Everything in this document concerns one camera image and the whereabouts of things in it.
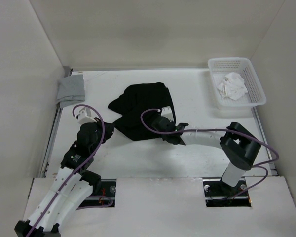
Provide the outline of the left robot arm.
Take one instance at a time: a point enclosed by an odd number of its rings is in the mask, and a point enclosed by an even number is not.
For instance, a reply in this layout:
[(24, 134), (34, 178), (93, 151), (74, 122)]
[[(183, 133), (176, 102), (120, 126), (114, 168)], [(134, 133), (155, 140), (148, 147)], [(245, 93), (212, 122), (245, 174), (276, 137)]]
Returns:
[(114, 125), (100, 121), (80, 126), (64, 154), (48, 193), (27, 220), (14, 230), (19, 237), (59, 237), (61, 228), (87, 197), (101, 191), (101, 176), (88, 170), (99, 146), (112, 137)]

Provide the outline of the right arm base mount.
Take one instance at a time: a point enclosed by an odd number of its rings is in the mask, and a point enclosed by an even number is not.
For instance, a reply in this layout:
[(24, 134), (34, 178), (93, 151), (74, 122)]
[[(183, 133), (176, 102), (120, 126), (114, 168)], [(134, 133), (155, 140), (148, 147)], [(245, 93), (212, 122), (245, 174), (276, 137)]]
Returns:
[(251, 207), (245, 179), (231, 187), (220, 179), (203, 180), (206, 207)]

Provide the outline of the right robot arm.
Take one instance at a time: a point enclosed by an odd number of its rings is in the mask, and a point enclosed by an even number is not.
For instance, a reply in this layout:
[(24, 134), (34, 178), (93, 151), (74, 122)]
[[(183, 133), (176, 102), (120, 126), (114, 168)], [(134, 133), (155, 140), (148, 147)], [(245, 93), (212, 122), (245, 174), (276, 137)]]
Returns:
[(237, 122), (232, 122), (227, 129), (239, 132), (239, 135), (231, 132), (224, 135), (217, 131), (201, 132), (187, 123), (175, 125), (163, 116), (152, 122), (152, 128), (164, 132), (162, 139), (173, 145), (202, 145), (223, 150), (229, 164), (219, 182), (219, 190), (227, 196), (236, 191), (240, 178), (251, 170), (261, 148), (261, 144), (247, 138), (253, 135)]

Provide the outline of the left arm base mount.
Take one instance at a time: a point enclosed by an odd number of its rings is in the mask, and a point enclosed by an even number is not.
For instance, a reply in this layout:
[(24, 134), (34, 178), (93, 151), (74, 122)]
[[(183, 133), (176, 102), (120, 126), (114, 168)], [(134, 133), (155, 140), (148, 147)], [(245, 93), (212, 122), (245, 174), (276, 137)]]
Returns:
[(116, 179), (104, 179), (100, 189), (86, 201), (91, 206), (115, 207), (116, 188)]

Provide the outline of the black tank top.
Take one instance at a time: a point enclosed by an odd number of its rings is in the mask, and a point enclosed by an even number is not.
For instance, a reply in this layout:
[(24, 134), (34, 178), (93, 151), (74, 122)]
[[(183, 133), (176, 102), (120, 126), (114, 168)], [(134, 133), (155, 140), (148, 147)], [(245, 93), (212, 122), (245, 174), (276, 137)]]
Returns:
[(157, 111), (141, 113), (148, 109), (161, 109), (170, 106), (174, 109), (171, 94), (165, 84), (142, 83), (128, 86), (122, 95), (109, 103), (108, 108), (121, 117), (114, 124), (115, 128), (132, 141), (149, 140), (161, 137), (147, 130), (141, 122), (144, 120), (148, 127), (158, 117)]

